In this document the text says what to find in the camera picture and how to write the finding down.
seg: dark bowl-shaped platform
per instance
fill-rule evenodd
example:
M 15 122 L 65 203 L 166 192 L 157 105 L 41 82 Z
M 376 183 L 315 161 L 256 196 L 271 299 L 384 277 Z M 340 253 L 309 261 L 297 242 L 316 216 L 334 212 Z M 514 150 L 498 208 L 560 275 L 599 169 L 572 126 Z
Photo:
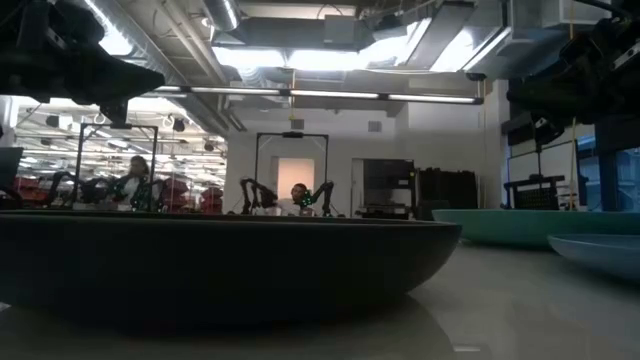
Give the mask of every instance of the dark bowl-shaped platform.
M 0 302 L 155 327 L 322 319 L 392 301 L 453 252 L 452 224 L 0 213 Z

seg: ceiling pipe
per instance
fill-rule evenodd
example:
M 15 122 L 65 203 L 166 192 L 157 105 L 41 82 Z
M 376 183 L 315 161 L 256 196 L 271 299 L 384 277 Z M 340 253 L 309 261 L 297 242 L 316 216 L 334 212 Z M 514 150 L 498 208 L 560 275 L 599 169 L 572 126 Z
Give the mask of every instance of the ceiling pipe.
M 198 50 L 200 50 L 200 53 L 209 63 L 209 66 L 213 68 L 217 75 L 217 81 L 222 84 L 226 84 L 227 80 L 224 75 L 224 70 L 222 69 L 222 65 L 220 65 L 220 62 L 218 62 L 218 59 L 216 59 L 216 56 L 211 49 L 211 43 L 207 41 L 205 45 L 205 42 L 200 39 L 200 34 L 198 34 L 196 29 L 193 28 L 191 21 L 189 21 L 189 19 L 187 18 L 187 14 L 185 14 L 184 9 L 182 9 L 175 0 L 166 0 L 165 4 L 171 15 L 175 16 L 175 19 L 182 25 L 182 28 L 187 31 L 187 34 L 189 34 L 191 40 L 196 44 Z
M 184 33 L 180 25 L 178 25 L 178 23 L 171 17 L 171 15 L 169 14 L 169 11 L 167 11 L 167 8 L 164 7 L 162 0 L 156 0 L 156 8 L 158 9 L 158 12 L 167 19 L 167 22 L 171 30 L 173 30 L 174 34 L 176 34 L 178 39 L 180 39 L 180 42 L 182 43 L 182 45 L 184 45 L 184 47 L 187 48 L 187 51 L 189 51 L 189 54 L 193 56 L 193 58 L 196 60 L 198 65 L 200 65 L 202 70 L 204 70 L 204 72 L 207 73 L 207 75 L 211 79 L 213 79 L 216 82 L 220 82 L 221 79 L 219 78 L 218 74 L 216 73 L 211 63 L 209 63 L 204 58 L 204 55 L 202 55 L 202 53 L 200 53 L 193 46 L 191 41 L 189 41 L 189 39 L 187 38 L 187 35 Z
M 235 0 L 204 0 L 204 5 L 209 20 L 217 30 L 228 32 L 240 25 L 242 15 Z

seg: metal frame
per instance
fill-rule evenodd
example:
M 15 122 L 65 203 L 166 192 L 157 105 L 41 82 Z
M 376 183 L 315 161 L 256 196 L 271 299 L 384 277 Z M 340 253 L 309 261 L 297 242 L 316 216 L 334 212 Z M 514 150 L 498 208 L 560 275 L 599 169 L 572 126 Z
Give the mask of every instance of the metal frame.
M 89 134 L 89 136 L 87 136 L 87 138 L 85 139 L 84 137 L 84 129 L 88 128 L 88 127 L 92 127 L 94 128 L 94 131 L 92 133 Z M 151 129 L 153 130 L 153 147 L 152 147 L 152 151 L 151 151 L 151 173 L 149 174 L 149 184 L 153 184 L 153 178 L 155 175 L 155 170 L 156 170 L 156 147 L 158 145 L 158 127 L 157 126 L 145 126 L 145 125 L 129 125 L 129 124 L 89 124 L 89 123 L 82 123 L 80 124 L 80 139 L 78 141 L 78 158 L 77 158 L 77 162 L 76 162 L 76 178 L 79 180 L 80 179 L 80 164 L 82 162 L 82 148 L 84 146 L 84 142 L 86 140 L 89 140 L 91 138 L 91 136 L 99 129 L 104 128 L 104 127 L 109 127 L 111 129 L 117 129 L 117 130 L 131 130 L 133 128 L 136 129 Z M 75 203 L 78 200 L 78 181 L 75 181 L 73 184 L 73 203 Z M 148 201 L 148 211 L 151 212 L 151 203 L 153 201 L 153 191 L 149 191 L 149 201 Z
M 280 136 L 285 139 L 303 139 L 306 137 L 319 137 L 323 138 L 325 141 L 325 151 L 324 151 L 324 182 L 328 181 L 329 174 L 329 135 L 323 134 L 304 134 L 304 133 L 257 133 L 256 134 L 256 158 L 255 158 L 255 174 L 253 176 L 255 181 L 258 181 L 258 166 L 259 166 L 259 157 L 260 157 L 260 138 L 263 136 Z

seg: cable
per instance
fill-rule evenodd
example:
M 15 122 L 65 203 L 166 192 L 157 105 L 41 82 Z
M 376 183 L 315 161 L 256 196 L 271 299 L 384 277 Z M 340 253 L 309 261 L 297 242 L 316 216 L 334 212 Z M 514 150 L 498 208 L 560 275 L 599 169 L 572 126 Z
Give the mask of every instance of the cable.
M 598 1 L 598 0 L 573 0 L 572 2 L 579 2 L 579 3 L 583 3 L 585 5 L 591 5 L 603 10 L 607 10 L 610 11 L 612 14 L 617 14 L 618 16 L 621 16 L 623 18 L 627 18 L 627 19 L 633 19 L 634 16 L 632 13 L 630 13 L 629 11 L 619 8 L 615 5 L 611 5 L 611 4 L 607 4 L 605 2 L 602 1 Z
M 482 87 L 483 87 L 483 99 L 487 98 L 487 79 L 484 79 L 482 81 Z M 482 180 L 482 206 L 484 206 L 484 208 L 487 208 L 487 179 L 486 179 L 486 174 L 487 174 L 487 102 L 484 101 L 483 105 L 482 105 L 482 110 L 484 112 L 484 119 L 483 119 L 483 123 L 484 123 L 484 131 L 483 131 L 483 142 L 484 142 L 484 176 L 483 176 L 483 180 Z
M 575 5 L 577 0 L 571 0 L 571 8 L 569 10 L 569 36 L 571 40 L 575 37 Z M 573 172 L 575 170 L 575 158 L 576 158 L 576 120 L 577 117 L 573 117 L 572 136 L 571 136 L 571 173 L 569 174 L 569 211 L 573 211 L 573 182 L 575 177 Z

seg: white wall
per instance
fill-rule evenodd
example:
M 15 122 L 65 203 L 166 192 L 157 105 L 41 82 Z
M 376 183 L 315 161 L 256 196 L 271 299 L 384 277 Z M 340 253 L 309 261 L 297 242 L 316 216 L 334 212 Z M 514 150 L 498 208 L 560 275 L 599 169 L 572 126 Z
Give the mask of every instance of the white wall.
M 486 175 L 492 183 L 492 199 L 487 203 L 497 207 L 501 201 L 501 171 L 505 159 L 499 122 L 506 119 L 501 115 L 504 103 L 498 99 L 504 97 L 506 88 L 501 91 L 494 95 L 495 99 L 488 98 L 486 134 L 481 116 L 484 108 L 474 105 L 408 104 L 395 119 L 377 111 L 341 111 L 336 114 L 326 110 L 296 110 L 296 117 L 306 120 L 305 132 L 330 135 L 328 178 L 336 183 L 332 202 L 341 213 L 349 214 L 352 160 L 358 158 L 411 159 L 420 168 L 469 170 Z M 245 109 L 236 113 L 253 132 L 290 130 L 288 111 L 262 113 Z M 369 120 L 382 121 L 383 133 L 368 133 Z M 254 133 L 236 133 L 229 136 L 228 141 L 224 211 L 233 209 L 238 212 L 242 206 L 240 202 L 234 208 L 242 196 L 238 182 L 243 176 L 254 175 L 256 137 Z M 324 153 L 312 141 L 274 139 L 262 148 L 259 179 L 273 189 L 277 184 L 268 182 L 272 178 L 269 164 L 274 156 L 313 159 L 316 184 L 324 181 Z

